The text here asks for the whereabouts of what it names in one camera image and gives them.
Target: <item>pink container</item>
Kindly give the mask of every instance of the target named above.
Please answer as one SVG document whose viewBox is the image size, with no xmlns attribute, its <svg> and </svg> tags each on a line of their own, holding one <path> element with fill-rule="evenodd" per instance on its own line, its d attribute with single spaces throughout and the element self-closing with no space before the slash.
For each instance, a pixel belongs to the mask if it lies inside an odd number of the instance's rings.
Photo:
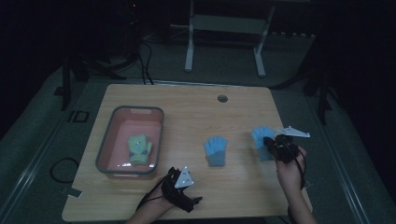
<svg viewBox="0 0 396 224">
<path fill-rule="evenodd" d="M 153 178 L 156 175 L 162 133 L 163 110 L 159 107 L 117 107 L 107 125 L 96 158 L 96 168 L 110 178 Z"/>
</svg>

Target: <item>tabletop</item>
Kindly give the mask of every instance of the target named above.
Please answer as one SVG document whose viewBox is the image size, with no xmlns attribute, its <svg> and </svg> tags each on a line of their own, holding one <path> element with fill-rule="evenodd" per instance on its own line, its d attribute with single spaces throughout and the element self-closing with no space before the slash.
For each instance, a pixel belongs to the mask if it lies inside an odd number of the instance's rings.
<svg viewBox="0 0 396 224">
<path fill-rule="evenodd" d="M 226 98 L 222 103 L 219 96 Z M 151 180 L 111 179 L 95 159 L 113 110 L 120 105 L 158 106 L 164 112 L 157 175 Z M 161 219 L 286 216 L 287 201 L 273 161 L 260 161 L 250 136 L 257 126 L 283 128 L 271 92 L 260 87 L 109 85 L 63 211 L 66 221 L 126 220 L 143 196 L 171 167 L 188 166 L 194 184 L 184 190 L 202 196 L 190 213 L 174 208 Z M 204 142 L 228 140 L 225 166 L 209 167 Z M 306 190 L 303 195 L 312 210 Z"/>
</svg>

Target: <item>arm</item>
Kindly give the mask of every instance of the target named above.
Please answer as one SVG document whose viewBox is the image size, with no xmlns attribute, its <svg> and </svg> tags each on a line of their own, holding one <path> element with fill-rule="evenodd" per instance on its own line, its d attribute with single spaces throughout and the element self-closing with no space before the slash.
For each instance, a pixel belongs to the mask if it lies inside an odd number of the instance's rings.
<svg viewBox="0 0 396 224">
<path fill-rule="evenodd" d="M 302 147 L 299 147 L 299 149 L 306 155 L 306 151 Z M 297 161 L 304 170 L 304 157 L 301 153 L 297 157 Z M 297 164 L 294 161 L 285 164 L 283 161 L 276 160 L 276 168 L 279 184 L 285 192 L 291 215 L 295 221 L 297 223 L 317 223 L 301 192 L 302 179 Z"/>
<path fill-rule="evenodd" d="M 161 196 L 163 196 L 163 191 L 160 185 L 150 194 L 148 200 L 126 221 L 126 224 L 149 224 L 174 207 L 165 198 L 154 199 Z"/>
</svg>

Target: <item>blue glove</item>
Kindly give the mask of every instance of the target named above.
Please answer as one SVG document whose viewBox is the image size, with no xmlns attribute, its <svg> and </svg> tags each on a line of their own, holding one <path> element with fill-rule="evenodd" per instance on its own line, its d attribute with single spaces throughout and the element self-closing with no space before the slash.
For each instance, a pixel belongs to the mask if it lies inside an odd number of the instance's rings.
<svg viewBox="0 0 396 224">
<path fill-rule="evenodd" d="M 227 140 L 220 136 L 214 136 L 204 143 L 206 157 L 209 161 L 209 166 L 224 166 L 225 165 L 225 148 Z"/>
<path fill-rule="evenodd" d="M 264 137 L 275 137 L 275 131 L 268 127 L 256 127 L 251 132 L 251 136 L 254 139 L 254 143 L 259 152 L 260 161 L 272 161 L 274 158 L 268 151 L 267 146 L 264 144 Z"/>
</svg>

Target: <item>gray floor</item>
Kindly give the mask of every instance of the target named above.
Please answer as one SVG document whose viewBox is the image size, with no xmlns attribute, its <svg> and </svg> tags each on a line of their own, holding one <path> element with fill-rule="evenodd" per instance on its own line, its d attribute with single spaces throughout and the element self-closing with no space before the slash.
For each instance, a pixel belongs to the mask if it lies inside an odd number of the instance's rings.
<svg viewBox="0 0 396 224">
<path fill-rule="evenodd" d="M 186 36 L 185 33 L 178 34 L 180 32 L 175 31 L 174 39 L 166 44 L 157 43 L 155 35 L 146 38 L 152 49 L 148 70 L 155 84 L 272 86 L 295 75 L 313 41 L 313 37 L 268 36 L 262 53 L 267 77 L 262 78 L 257 76 L 251 48 L 221 43 L 209 46 L 207 39 L 199 39 L 199 36 L 192 72 L 185 73 Z M 145 46 L 142 46 L 141 53 L 144 60 L 149 57 L 149 49 Z M 62 98 L 54 96 L 53 92 L 62 85 L 61 71 L 55 72 L 43 84 L 0 143 L 0 222 L 65 223 L 62 211 L 67 196 L 63 191 L 71 184 L 54 181 L 50 168 L 64 158 L 80 160 L 108 84 L 142 84 L 139 64 L 118 71 L 121 76 L 128 77 L 126 81 L 92 75 L 87 83 L 73 82 L 72 102 L 67 110 L 60 111 Z M 346 112 L 329 97 L 332 110 L 326 112 L 328 124 L 322 125 L 316 113 L 318 97 L 304 96 L 303 85 L 304 81 L 301 81 L 272 93 L 283 124 L 311 133 L 311 138 L 296 138 L 295 141 L 308 151 L 306 181 L 314 216 L 319 223 L 395 223 L 395 204 L 382 185 Z M 89 112 L 87 122 L 70 120 L 73 111 Z M 24 173 L 26 167 L 35 172 Z M 59 178 L 69 180 L 73 179 L 76 170 L 75 164 L 65 161 L 57 166 L 55 172 Z M 29 179 L 20 179 L 27 184 L 19 186 L 20 193 L 12 191 L 23 174 L 30 176 Z M 255 217 L 159 223 L 283 221 L 279 217 Z"/>
</svg>

